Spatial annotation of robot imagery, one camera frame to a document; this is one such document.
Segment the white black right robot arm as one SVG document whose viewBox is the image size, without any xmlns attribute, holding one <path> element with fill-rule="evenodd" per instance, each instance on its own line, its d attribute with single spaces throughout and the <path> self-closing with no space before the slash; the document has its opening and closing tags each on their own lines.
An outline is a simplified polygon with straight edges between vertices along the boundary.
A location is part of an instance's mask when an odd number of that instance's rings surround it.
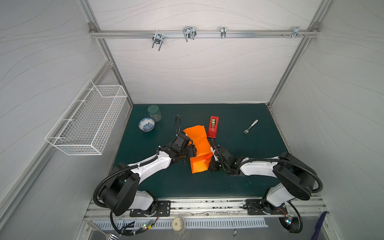
<svg viewBox="0 0 384 240">
<path fill-rule="evenodd" d="M 224 171 L 228 176 L 267 176 L 280 182 L 266 190 L 260 200 L 245 204 L 244 209 L 265 215 L 282 212 L 281 207 L 293 199 L 307 201 L 323 190 L 316 171 L 288 152 L 267 159 L 235 158 L 224 148 L 212 147 L 210 171 Z"/>
</svg>

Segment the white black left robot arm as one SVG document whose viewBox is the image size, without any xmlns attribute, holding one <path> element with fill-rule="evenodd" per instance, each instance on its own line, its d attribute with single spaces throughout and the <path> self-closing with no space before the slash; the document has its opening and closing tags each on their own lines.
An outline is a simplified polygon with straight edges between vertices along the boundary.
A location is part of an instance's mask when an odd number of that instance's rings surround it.
<svg viewBox="0 0 384 240">
<path fill-rule="evenodd" d="M 115 216 L 121 216 L 131 210 L 152 216 L 158 206 L 158 199 L 149 191 L 140 191 L 139 185 L 174 163 L 196 156 L 197 149 L 194 144 L 187 144 L 184 148 L 173 145 L 170 148 L 158 147 L 153 156 L 135 164 L 120 163 L 97 185 L 93 201 L 97 206 L 109 209 Z"/>
</svg>

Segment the orange wrapping paper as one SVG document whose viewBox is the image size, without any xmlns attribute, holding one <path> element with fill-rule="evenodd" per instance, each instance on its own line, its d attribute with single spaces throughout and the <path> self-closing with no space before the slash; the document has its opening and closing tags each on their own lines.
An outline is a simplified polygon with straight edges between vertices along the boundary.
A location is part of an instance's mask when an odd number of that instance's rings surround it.
<svg viewBox="0 0 384 240">
<path fill-rule="evenodd" d="M 193 141 L 197 149 L 197 156 L 190 158 L 191 171 L 193 174 L 201 173 L 209 169 L 213 153 L 207 139 L 204 126 L 197 125 L 184 130 L 186 135 Z"/>
</svg>

